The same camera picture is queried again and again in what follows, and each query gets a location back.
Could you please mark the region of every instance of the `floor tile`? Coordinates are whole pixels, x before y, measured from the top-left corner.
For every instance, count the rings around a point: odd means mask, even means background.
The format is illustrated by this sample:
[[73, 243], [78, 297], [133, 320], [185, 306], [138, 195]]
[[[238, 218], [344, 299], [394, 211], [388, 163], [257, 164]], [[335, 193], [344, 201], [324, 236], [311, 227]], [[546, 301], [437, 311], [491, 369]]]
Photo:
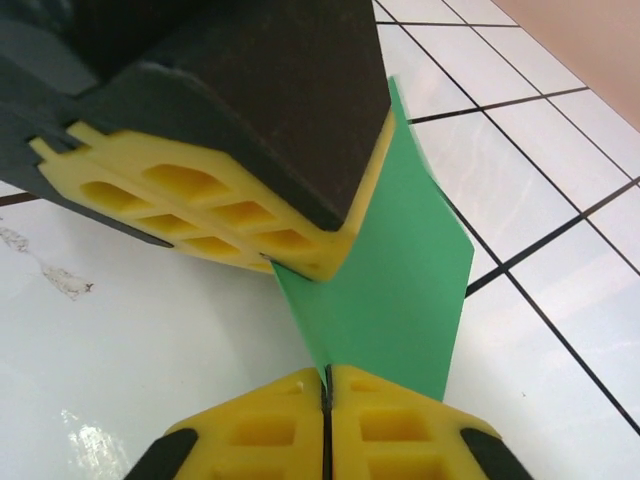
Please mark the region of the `floor tile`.
[[384, 11], [384, 9], [378, 5], [376, 2], [373, 2], [373, 13], [376, 16], [376, 20], [378, 22], [390, 22], [393, 19], [389, 16], [389, 14], [387, 12]]
[[640, 188], [634, 187], [591, 215], [591, 221], [640, 269]]
[[381, 0], [399, 22], [464, 23], [442, 0]]
[[633, 178], [640, 177], [640, 133], [592, 91], [551, 101]]
[[20, 193], [20, 192], [22, 192], [22, 190], [14, 187], [13, 185], [0, 182], [0, 197], [4, 197], [5, 195], [13, 195], [14, 193]]
[[496, 50], [542, 93], [553, 93], [584, 84], [521, 28], [477, 28]]
[[[44, 201], [0, 215], [22, 236], [0, 230], [3, 479], [121, 479], [174, 422], [312, 365], [271, 276]], [[54, 267], [90, 292], [70, 299]]]
[[397, 76], [412, 118], [455, 112], [473, 103], [400, 27], [379, 25], [387, 75]]
[[640, 438], [506, 277], [465, 303], [445, 402], [491, 423], [533, 478], [640, 468]]
[[577, 212], [481, 113], [415, 125], [434, 175], [502, 260]]
[[513, 273], [640, 422], [640, 276], [586, 222], [516, 266]]
[[538, 94], [470, 28], [407, 29], [480, 105]]
[[488, 113], [581, 210], [628, 182], [546, 100], [496, 108]]
[[467, 23], [493, 25], [515, 25], [516, 22], [498, 8], [491, 0], [446, 0]]

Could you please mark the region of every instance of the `black grout line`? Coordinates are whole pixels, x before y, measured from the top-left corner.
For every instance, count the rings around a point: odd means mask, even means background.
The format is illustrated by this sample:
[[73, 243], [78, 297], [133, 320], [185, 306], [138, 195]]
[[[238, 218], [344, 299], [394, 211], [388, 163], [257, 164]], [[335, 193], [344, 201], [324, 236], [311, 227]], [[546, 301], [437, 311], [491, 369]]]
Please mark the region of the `black grout line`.
[[9, 205], [16, 205], [18, 203], [30, 202], [32, 200], [38, 200], [39, 197], [27, 192], [15, 193], [13, 195], [6, 195], [0, 197], [0, 207], [6, 207]]
[[578, 362], [578, 364], [582, 367], [582, 370], [589, 376], [591, 381], [596, 384], [596, 386], [600, 389], [603, 395], [611, 402], [611, 404], [618, 410], [618, 413], [622, 415], [622, 417], [627, 421], [629, 426], [633, 428], [636, 434], [640, 435], [640, 426], [636, 423], [636, 421], [629, 415], [629, 412], [622, 406], [622, 404], [618, 401], [618, 399], [611, 393], [611, 391], [606, 387], [606, 385], [598, 378], [595, 372], [589, 367], [587, 362], [583, 360], [580, 354], [576, 351], [575, 348], [569, 343], [566, 337], [560, 332], [558, 327], [551, 321], [551, 319], [547, 316], [546, 313], [540, 308], [540, 306], [535, 302], [535, 300], [529, 295], [529, 293], [524, 289], [524, 287], [516, 280], [511, 272], [506, 272], [507, 278], [511, 281], [514, 287], [520, 292], [520, 294], [525, 298], [527, 303], [533, 308], [533, 310], [538, 314], [538, 316], [542, 319], [542, 321], [547, 325], [547, 328], [551, 330], [551, 332], [555, 335], [555, 337], [560, 341], [562, 346], [567, 349], [569, 354], [573, 357], [573, 359]]
[[522, 28], [520, 25], [502, 25], [493, 23], [447, 23], [447, 22], [397, 22], [395, 20], [376, 20], [377, 25], [407, 25], [409, 27], [491, 27]]
[[[482, 41], [483, 41], [484, 43], [486, 43], [486, 44], [489, 46], [489, 48], [491, 48], [491, 50], [493, 50], [495, 53], [497, 53], [497, 54], [500, 56], [500, 58], [502, 58], [502, 60], [504, 60], [504, 61], [505, 61], [505, 62], [506, 62], [506, 63], [507, 63], [511, 68], [513, 68], [513, 69], [518, 73], [518, 75], [520, 75], [520, 76], [524, 79], [524, 81], [525, 81], [525, 82], [527, 82], [527, 83], [528, 83], [528, 84], [529, 84], [529, 85], [530, 85], [530, 86], [531, 86], [531, 87], [532, 87], [536, 92], [538, 92], [539, 94], [543, 95], [542, 90], [540, 90], [540, 89], [539, 89], [539, 88], [538, 88], [538, 87], [537, 87], [537, 86], [536, 86], [536, 85], [535, 85], [531, 80], [529, 80], [529, 78], [527, 78], [527, 76], [526, 76], [524, 73], [522, 73], [522, 72], [521, 72], [521, 71], [520, 71], [520, 70], [519, 70], [519, 69], [518, 69], [518, 68], [517, 68], [513, 63], [511, 63], [511, 62], [507, 59], [507, 57], [505, 57], [505, 56], [504, 56], [504, 55], [503, 55], [503, 54], [502, 54], [502, 53], [501, 53], [501, 52], [500, 52], [500, 51], [499, 51], [499, 50], [498, 50], [498, 49], [497, 49], [497, 48], [496, 48], [496, 47], [495, 47], [495, 46], [494, 46], [494, 45], [493, 45], [489, 40], [487, 40], [486, 38], [484, 38], [484, 36], [483, 36], [480, 32], [478, 32], [478, 30], [476, 30], [475, 25], [472, 25], [472, 24], [467, 23], [467, 21], [466, 21], [466, 20], [465, 20], [465, 19], [464, 19], [464, 18], [463, 18], [463, 17], [462, 17], [458, 12], [456, 12], [456, 11], [455, 11], [455, 9], [454, 9], [451, 5], [449, 5], [449, 4], [446, 2], [446, 0], [443, 0], [443, 1], [442, 1], [442, 3], [444, 3], [447, 7], [449, 7], [449, 9], [451, 9], [451, 10], [453, 11], [453, 13], [455, 13], [455, 14], [456, 14], [456, 15], [457, 15], [457, 16], [458, 16], [458, 17], [459, 17], [463, 22], [465, 22], [465, 25], [468, 25], [468, 26], [471, 28], [471, 30], [473, 30], [473, 31], [474, 31], [474, 33], [475, 33], [478, 37], [480, 37], [480, 38], [482, 39]], [[625, 170], [624, 170], [620, 165], [618, 165], [618, 163], [617, 163], [613, 158], [611, 158], [611, 157], [609, 156], [609, 154], [607, 154], [607, 152], [605, 152], [605, 151], [604, 151], [604, 150], [603, 150], [603, 149], [602, 149], [602, 148], [601, 148], [601, 147], [600, 147], [600, 146], [599, 146], [595, 141], [593, 141], [593, 140], [591, 139], [591, 137], [589, 137], [589, 135], [587, 135], [587, 134], [586, 134], [586, 133], [585, 133], [581, 128], [579, 128], [579, 127], [578, 127], [578, 126], [573, 122], [573, 120], [571, 120], [571, 119], [570, 119], [570, 118], [569, 118], [569, 117], [568, 117], [568, 116], [567, 116], [567, 115], [566, 115], [562, 110], [560, 110], [560, 108], [559, 108], [555, 103], [553, 103], [551, 100], [549, 100], [549, 99], [548, 99], [548, 97], [545, 97], [545, 100], [547, 100], [547, 102], [548, 102], [548, 103], [549, 103], [549, 104], [550, 104], [550, 105], [551, 105], [551, 106], [552, 106], [552, 107], [553, 107], [553, 108], [554, 108], [554, 109], [555, 109], [555, 110], [556, 110], [560, 115], [562, 115], [566, 121], [568, 121], [571, 125], [573, 125], [573, 127], [574, 127], [576, 130], [578, 130], [578, 132], [580, 132], [580, 133], [582, 134], [582, 136], [583, 136], [584, 138], [586, 138], [586, 139], [587, 139], [587, 141], [588, 141], [589, 143], [591, 143], [591, 145], [593, 145], [594, 147], [596, 147], [596, 149], [597, 149], [597, 150], [598, 150], [602, 155], [604, 155], [604, 156], [605, 156], [605, 157], [606, 157], [606, 158], [607, 158], [611, 163], [613, 163], [613, 164], [616, 166], [616, 168], [617, 168], [618, 170], [620, 170], [620, 172], [622, 172], [622, 174], [623, 174], [624, 176], [626, 176], [628, 179], [631, 179], [631, 178], [632, 178], [632, 177], [631, 177], [631, 175], [629, 175], [629, 174], [628, 174], [628, 173], [627, 173], [627, 172], [626, 172], [626, 171], [625, 171]]]
[[[482, 277], [480, 277], [479, 279], [477, 279], [476, 281], [474, 281], [473, 283], [471, 283], [467, 287], [466, 296], [468, 297], [470, 295], [473, 295], [475, 292], [480, 290], [482, 287], [486, 286], [487, 284], [489, 284], [491, 281], [495, 280], [497, 277], [499, 277], [503, 273], [511, 270], [513, 267], [515, 267], [520, 262], [522, 262], [523, 260], [525, 260], [528, 257], [530, 257], [532, 254], [534, 254], [535, 252], [540, 250], [542, 247], [548, 245], [553, 240], [558, 238], [560, 235], [562, 235], [563, 233], [567, 232], [570, 228], [574, 227], [575, 225], [577, 225], [581, 221], [588, 219], [589, 216], [593, 215], [595, 212], [597, 212], [598, 210], [600, 210], [604, 206], [606, 206], [609, 203], [611, 203], [612, 201], [614, 201], [620, 195], [622, 195], [623, 193], [627, 192], [628, 190], [631, 190], [631, 188], [633, 188], [635, 186], [638, 186], [638, 185], [640, 185], [640, 177], [630, 181], [626, 185], [624, 185], [624, 186], [620, 187], [619, 189], [617, 189], [615, 192], [612, 192], [611, 194], [607, 195], [605, 198], [603, 198], [599, 202], [595, 203], [594, 205], [592, 205], [591, 207], [586, 209], [584, 212], [582, 212], [579, 215], [573, 217], [571, 220], [569, 220], [565, 224], [559, 226], [558, 228], [556, 228], [552, 232], [548, 233], [547, 235], [542, 237], [540, 240], [534, 242], [532, 245], [528, 246], [527, 248], [525, 248], [521, 252], [517, 253], [516, 255], [511, 257], [509, 260], [507, 260], [505, 262], [496, 262], [496, 263], [498, 263], [498, 266], [496, 268], [494, 268], [490, 272], [486, 273], [485, 275], [483, 275]], [[635, 266], [631, 265], [631, 263], [628, 261], [628, 259], [626, 259], [626, 257], [622, 253], [618, 252], [618, 255], [623, 257], [623, 259], [626, 260], [627, 265], [631, 266], [631, 268], [636, 273], [638, 273], [637, 268]]]
[[440, 193], [440, 196], [444, 199], [444, 201], [449, 206], [449, 208], [453, 211], [453, 213], [456, 215], [456, 217], [458, 217], [460, 222], [462, 222], [462, 224], [467, 228], [467, 230], [469, 230], [469, 233], [471, 233], [471, 235], [473, 235], [475, 237], [475, 239], [482, 246], [482, 248], [484, 248], [487, 251], [487, 253], [491, 257], [491, 259], [494, 262], [496, 262], [497, 264], [500, 265], [502, 262], [500, 261], [498, 256], [495, 254], [495, 252], [491, 249], [489, 244], [487, 244], [487, 242], [484, 241], [484, 239], [480, 236], [480, 234], [475, 229], [475, 227], [473, 225], [471, 225], [469, 220], [467, 220], [467, 218], [462, 214], [462, 212], [458, 209], [458, 207], [455, 206], [455, 204], [451, 201], [449, 196], [444, 192], [444, 190], [442, 190], [440, 185], [438, 185], [435, 182], [434, 182], [434, 184], [435, 184], [436, 188], [438, 189], [438, 192]]
[[513, 138], [511, 138], [507, 134], [507, 132], [505, 132], [505, 130], [498, 124], [498, 122], [496, 122], [487, 112], [483, 111], [482, 113], [485, 115], [485, 117], [487, 117], [489, 122], [491, 122], [491, 124], [493, 124], [493, 126], [496, 127], [498, 131], [502, 133], [502, 135], [504, 135], [504, 137], [509, 141], [509, 143], [513, 145], [513, 147], [518, 152], [520, 152], [520, 154], [533, 166], [533, 168], [535, 168], [538, 171], [538, 173], [540, 173], [540, 175], [542, 175], [545, 178], [545, 180], [549, 182], [549, 184], [560, 194], [560, 196], [564, 198], [565, 201], [569, 205], [571, 205], [578, 213], [580, 213], [580, 208], [578, 208], [578, 206], [573, 202], [573, 200], [571, 200], [569, 196], [562, 191], [562, 189], [551, 179], [551, 177], [547, 174], [547, 172], [545, 172], [536, 162], [534, 162], [533, 159], [529, 155], [527, 155], [524, 149], [520, 145], [518, 145], [516, 141]]
[[[497, 7], [497, 8], [498, 8], [498, 10], [500, 10], [502, 13], [504, 13], [505, 17], [507, 17], [507, 18], [508, 18], [509, 20], [511, 20], [512, 22], [516, 23], [520, 28], [522, 28], [522, 27], [520, 26], [520, 24], [519, 24], [518, 22], [516, 22], [516, 21], [515, 21], [515, 19], [511, 18], [511, 15], [509, 15], [507, 12], [505, 12], [505, 11], [504, 11], [504, 8], [502, 8], [500, 5], [498, 5], [497, 3], [495, 3], [493, 0], [492, 0], [492, 2], [491, 2], [491, 3], [493, 3], [494, 7]], [[458, 17], [460, 17], [460, 14], [459, 14], [458, 12], [456, 12], [455, 10], [453, 10], [453, 11], [454, 11], [454, 13], [455, 13], [456, 15], [458, 15]]]
[[618, 254], [618, 256], [619, 256], [619, 257], [624, 261], [624, 263], [626, 263], [626, 264], [629, 266], [629, 268], [631, 268], [631, 270], [633, 270], [634, 272], [636, 272], [636, 275], [640, 275], [640, 270], [638, 269], [638, 267], [636, 267], [636, 266], [633, 264], [633, 262], [632, 262], [631, 260], [629, 260], [629, 259], [627, 258], [627, 256], [626, 256], [624, 253], [622, 253], [622, 251], [621, 251], [618, 247], [616, 247], [616, 246], [613, 244], [613, 242], [612, 242], [611, 240], [609, 240], [609, 238], [608, 238], [604, 233], [602, 233], [602, 230], [600, 230], [598, 227], [596, 227], [596, 226], [595, 226], [595, 224], [593, 223], [593, 221], [592, 221], [591, 219], [587, 218], [587, 223], [588, 223], [589, 225], [591, 225], [591, 227], [592, 227], [592, 228], [593, 228], [593, 229], [598, 233], [598, 235], [600, 235], [600, 237], [602, 237], [602, 239], [603, 239], [605, 242], [607, 242], [607, 243], [609, 244], [609, 246], [610, 246], [613, 250], [615, 250], [615, 252]]
[[409, 123], [413, 125], [417, 123], [431, 122], [433, 120], [456, 117], [458, 115], [466, 115], [469, 113], [477, 113], [477, 112], [482, 112], [484, 110], [492, 110], [494, 108], [508, 107], [508, 106], [517, 105], [520, 103], [532, 102], [535, 100], [542, 100], [542, 99], [551, 98], [551, 97], [558, 97], [561, 95], [568, 95], [570, 93], [583, 92], [585, 90], [589, 90], [589, 87], [571, 88], [569, 90], [562, 90], [560, 92], [544, 93], [541, 95], [535, 95], [533, 97], [525, 97], [525, 98], [519, 98], [517, 100], [507, 100], [506, 102], [492, 103], [489, 105], [485, 105], [483, 107], [466, 108], [464, 110], [457, 110], [455, 112], [437, 113], [435, 115], [428, 115], [426, 117], [417, 117], [417, 118], [410, 119]]

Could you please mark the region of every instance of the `black rubber pad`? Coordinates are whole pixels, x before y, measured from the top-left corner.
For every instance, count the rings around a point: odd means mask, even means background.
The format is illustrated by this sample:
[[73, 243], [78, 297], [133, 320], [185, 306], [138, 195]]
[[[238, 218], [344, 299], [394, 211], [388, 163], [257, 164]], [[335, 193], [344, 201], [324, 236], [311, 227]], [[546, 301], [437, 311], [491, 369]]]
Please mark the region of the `black rubber pad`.
[[125, 480], [173, 480], [198, 441], [198, 434], [183, 428], [159, 438], [138, 460]]
[[489, 480], [533, 480], [502, 440], [474, 428], [460, 434]]

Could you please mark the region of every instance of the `yellow foam pad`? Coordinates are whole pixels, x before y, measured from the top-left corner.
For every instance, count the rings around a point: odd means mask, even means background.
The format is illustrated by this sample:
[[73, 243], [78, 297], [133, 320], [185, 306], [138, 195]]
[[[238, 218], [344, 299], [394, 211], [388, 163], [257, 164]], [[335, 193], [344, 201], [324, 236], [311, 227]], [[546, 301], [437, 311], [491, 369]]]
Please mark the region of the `yellow foam pad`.
[[335, 479], [486, 479], [460, 431], [500, 438], [487, 423], [354, 367], [332, 373]]
[[133, 131], [111, 135], [77, 122], [84, 146], [62, 154], [36, 138], [39, 169], [63, 197], [165, 240], [176, 250], [271, 272], [269, 259], [329, 280], [360, 230], [393, 136], [384, 123], [342, 228], [316, 227], [225, 152]]
[[174, 425], [198, 433], [176, 480], [322, 480], [321, 389], [308, 368]]

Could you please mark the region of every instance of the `dirt stain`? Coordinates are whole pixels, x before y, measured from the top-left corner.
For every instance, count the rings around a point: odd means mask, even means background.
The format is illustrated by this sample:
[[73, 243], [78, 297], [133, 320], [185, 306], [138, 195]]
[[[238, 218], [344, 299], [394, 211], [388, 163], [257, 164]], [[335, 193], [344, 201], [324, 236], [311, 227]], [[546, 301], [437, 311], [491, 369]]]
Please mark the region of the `dirt stain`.
[[94, 284], [82, 277], [74, 275], [64, 268], [53, 267], [43, 262], [38, 256], [29, 250], [29, 239], [20, 233], [6, 227], [0, 227], [0, 238], [14, 252], [22, 253], [33, 258], [38, 265], [42, 275], [49, 280], [49, 283], [64, 293], [71, 300], [92, 291]]

